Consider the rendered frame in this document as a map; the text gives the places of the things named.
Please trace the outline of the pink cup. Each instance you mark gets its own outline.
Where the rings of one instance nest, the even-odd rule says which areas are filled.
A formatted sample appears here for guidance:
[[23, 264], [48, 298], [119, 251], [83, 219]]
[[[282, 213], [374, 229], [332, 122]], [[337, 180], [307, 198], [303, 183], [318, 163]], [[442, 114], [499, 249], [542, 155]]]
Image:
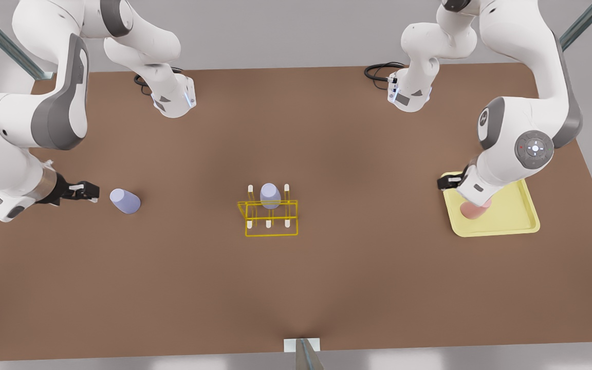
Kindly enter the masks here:
[[459, 209], [462, 216], [464, 216], [465, 218], [477, 219], [486, 213], [487, 209], [490, 208], [491, 204], [492, 199], [488, 199], [486, 203], [482, 206], [476, 206], [475, 204], [470, 203], [469, 201], [465, 201], [460, 205]]

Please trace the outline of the silver frame post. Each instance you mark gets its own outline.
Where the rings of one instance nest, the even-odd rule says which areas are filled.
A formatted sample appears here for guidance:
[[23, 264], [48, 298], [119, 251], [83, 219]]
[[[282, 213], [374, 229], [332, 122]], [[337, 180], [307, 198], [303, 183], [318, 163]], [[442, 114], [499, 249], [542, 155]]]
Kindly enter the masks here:
[[592, 25], [592, 4], [568, 27], [559, 41], [562, 51], [566, 51], [575, 40]]
[[35, 80], [51, 80], [54, 73], [42, 70], [21, 48], [0, 29], [0, 50]]
[[294, 352], [295, 370], [325, 370], [319, 359], [320, 339], [284, 339], [284, 352]]

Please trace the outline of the lavender cup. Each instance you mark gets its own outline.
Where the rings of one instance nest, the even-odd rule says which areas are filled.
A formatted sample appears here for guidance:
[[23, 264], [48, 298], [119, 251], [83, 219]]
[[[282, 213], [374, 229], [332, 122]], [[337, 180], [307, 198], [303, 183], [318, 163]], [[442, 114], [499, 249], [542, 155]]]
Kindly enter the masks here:
[[265, 183], [261, 187], [260, 200], [264, 208], [275, 209], [280, 205], [282, 197], [276, 185], [273, 183]]
[[138, 196], [122, 188], [115, 188], [110, 193], [109, 199], [114, 206], [125, 214], [136, 213], [141, 206], [141, 200]]

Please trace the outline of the pale yellow tray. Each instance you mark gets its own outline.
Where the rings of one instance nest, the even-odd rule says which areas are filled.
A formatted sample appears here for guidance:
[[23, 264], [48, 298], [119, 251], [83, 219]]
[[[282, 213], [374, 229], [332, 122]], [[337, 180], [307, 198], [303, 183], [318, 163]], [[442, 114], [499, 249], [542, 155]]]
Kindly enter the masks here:
[[492, 205], [477, 219], [468, 219], [460, 212], [465, 201], [455, 188], [444, 190], [451, 227], [458, 236], [478, 237], [535, 233], [540, 229], [528, 186], [524, 179], [510, 183], [492, 197]]

